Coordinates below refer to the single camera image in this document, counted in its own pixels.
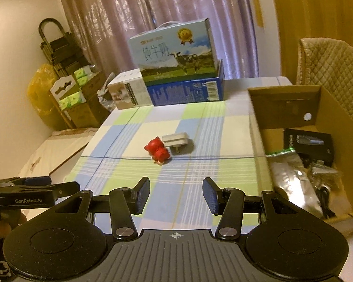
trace gray ribbed plate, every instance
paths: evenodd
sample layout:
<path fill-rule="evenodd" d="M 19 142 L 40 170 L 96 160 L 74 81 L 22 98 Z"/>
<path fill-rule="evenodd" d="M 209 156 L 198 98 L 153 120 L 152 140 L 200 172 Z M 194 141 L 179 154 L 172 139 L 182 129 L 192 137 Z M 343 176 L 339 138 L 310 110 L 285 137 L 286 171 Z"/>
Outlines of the gray ribbed plate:
<path fill-rule="evenodd" d="M 17 277 L 15 282 L 26 281 Z M 78 282 L 275 282 L 255 269 L 234 243 L 208 230 L 144 230 L 114 245 L 107 258 Z"/>

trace black box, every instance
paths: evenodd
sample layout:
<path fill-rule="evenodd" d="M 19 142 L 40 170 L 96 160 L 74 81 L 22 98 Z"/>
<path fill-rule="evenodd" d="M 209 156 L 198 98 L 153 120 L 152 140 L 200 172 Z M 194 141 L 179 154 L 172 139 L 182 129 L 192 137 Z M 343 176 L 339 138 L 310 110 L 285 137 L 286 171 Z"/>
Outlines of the black box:
<path fill-rule="evenodd" d="M 327 166 L 333 163 L 334 149 L 330 134 L 286 128 L 284 129 L 284 148 L 290 147 L 300 155 L 305 168 L 311 162 L 316 161 L 324 161 Z"/>

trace quilted chair cover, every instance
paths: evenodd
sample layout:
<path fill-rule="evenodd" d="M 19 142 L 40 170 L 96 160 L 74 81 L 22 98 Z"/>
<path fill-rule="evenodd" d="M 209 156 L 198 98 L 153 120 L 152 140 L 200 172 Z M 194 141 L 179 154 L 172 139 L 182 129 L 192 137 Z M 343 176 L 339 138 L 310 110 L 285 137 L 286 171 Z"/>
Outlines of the quilted chair cover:
<path fill-rule="evenodd" d="M 353 119 L 353 48 L 331 38 L 302 38 L 296 84 L 324 86 Z"/>

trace table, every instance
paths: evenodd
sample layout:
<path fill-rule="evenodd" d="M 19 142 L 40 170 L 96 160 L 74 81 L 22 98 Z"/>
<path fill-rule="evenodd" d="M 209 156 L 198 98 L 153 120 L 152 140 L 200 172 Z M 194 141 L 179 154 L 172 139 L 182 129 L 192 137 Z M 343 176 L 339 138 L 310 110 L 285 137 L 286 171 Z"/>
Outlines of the table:
<path fill-rule="evenodd" d="M 202 195 L 202 180 L 211 177 L 220 187 L 236 187 L 259 195 L 249 133 L 248 87 L 290 84 L 286 77 L 225 81 L 224 102 L 147 106 L 114 110 L 87 145 L 66 181 L 95 195 L 118 187 L 133 187 L 143 176 L 151 194 L 138 229 L 212 229 L 213 216 Z M 143 147 L 156 136 L 187 132 L 193 143 L 173 154 L 163 166 L 154 164 Z M 111 233 L 108 214 L 97 214 L 96 225 Z M 242 233 L 257 225 L 257 214 L 245 214 Z M 353 238 L 341 277 L 353 281 Z"/>

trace blue box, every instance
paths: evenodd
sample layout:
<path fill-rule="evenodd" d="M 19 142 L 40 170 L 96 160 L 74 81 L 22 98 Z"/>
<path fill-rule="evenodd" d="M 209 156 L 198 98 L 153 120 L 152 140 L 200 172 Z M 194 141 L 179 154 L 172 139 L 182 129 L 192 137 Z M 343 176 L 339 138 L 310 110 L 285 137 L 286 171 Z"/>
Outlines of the blue box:
<path fill-rule="evenodd" d="M 219 61 L 219 77 L 169 82 L 148 86 L 154 106 L 186 104 L 193 102 L 213 102 L 224 99 L 224 65 Z"/>
<path fill-rule="evenodd" d="M 208 19 L 160 26 L 128 40 L 146 86 L 217 76 Z"/>

